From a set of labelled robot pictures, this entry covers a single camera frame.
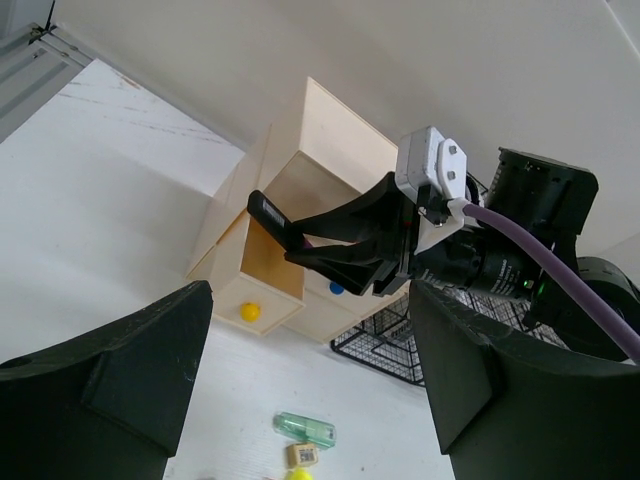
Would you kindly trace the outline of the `yellow black highlighter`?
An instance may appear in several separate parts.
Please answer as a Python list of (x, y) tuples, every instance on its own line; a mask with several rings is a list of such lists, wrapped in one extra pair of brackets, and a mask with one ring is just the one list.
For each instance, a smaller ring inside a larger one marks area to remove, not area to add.
[(284, 480), (313, 480), (313, 475), (304, 468), (295, 468), (287, 472)]

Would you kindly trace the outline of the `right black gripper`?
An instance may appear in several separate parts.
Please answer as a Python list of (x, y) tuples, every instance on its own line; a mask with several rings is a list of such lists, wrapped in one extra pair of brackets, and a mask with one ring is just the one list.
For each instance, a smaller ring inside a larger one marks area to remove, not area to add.
[[(382, 296), (409, 281), (424, 281), (498, 298), (531, 297), (526, 283), (535, 279), (535, 264), (506, 236), (489, 227), (466, 226), (415, 254), (419, 220), (396, 186), (395, 173), (387, 172), (357, 198), (293, 221), (284, 240), (284, 249), (292, 251), (284, 258), (359, 296), (372, 284)], [(380, 245), (395, 261), (383, 278), (385, 260), (369, 244)]]

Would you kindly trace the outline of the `small drawer yellow knob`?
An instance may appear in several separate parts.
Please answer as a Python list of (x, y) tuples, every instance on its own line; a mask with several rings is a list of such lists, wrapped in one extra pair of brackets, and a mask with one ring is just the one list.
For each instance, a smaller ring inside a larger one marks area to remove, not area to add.
[(209, 277), (213, 316), (266, 335), (305, 303), (304, 270), (284, 260), (284, 249), (247, 212), (218, 241)]

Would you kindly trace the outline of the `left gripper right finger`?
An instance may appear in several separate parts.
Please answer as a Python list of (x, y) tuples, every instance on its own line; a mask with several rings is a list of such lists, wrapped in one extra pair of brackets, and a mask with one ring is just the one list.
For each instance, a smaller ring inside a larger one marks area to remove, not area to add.
[(425, 382), (458, 479), (635, 479), (639, 369), (465, 320), (486, 342)]

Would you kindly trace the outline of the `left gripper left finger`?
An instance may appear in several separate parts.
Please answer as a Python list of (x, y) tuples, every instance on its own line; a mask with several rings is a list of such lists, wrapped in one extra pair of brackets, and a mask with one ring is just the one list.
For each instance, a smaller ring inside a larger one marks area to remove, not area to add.
[(4, 479), (160, 479), (209, 331), (206, 281), (1, 365)]

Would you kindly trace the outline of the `purple black highlighter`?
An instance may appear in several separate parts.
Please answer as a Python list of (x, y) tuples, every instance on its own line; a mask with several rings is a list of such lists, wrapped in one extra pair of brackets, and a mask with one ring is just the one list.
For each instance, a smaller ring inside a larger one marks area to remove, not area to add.
[(247, 211), (285, 251), (312, 247), (304, 234), (260, 190), (250, 193)]

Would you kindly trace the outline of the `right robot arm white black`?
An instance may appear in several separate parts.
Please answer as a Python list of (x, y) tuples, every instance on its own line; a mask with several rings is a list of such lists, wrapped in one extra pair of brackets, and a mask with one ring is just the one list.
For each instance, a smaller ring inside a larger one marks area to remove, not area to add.
[(639, 292), (576, 243), (598, 191), (589, 171), (504, 149), (487, 199), (464, 167), (423, 180), (410, 198), (390, 177), (326, 213), (289, 222), (288, 261), (355, 295), (425, 282), (525, 301), (571, 350), (639, 357)]

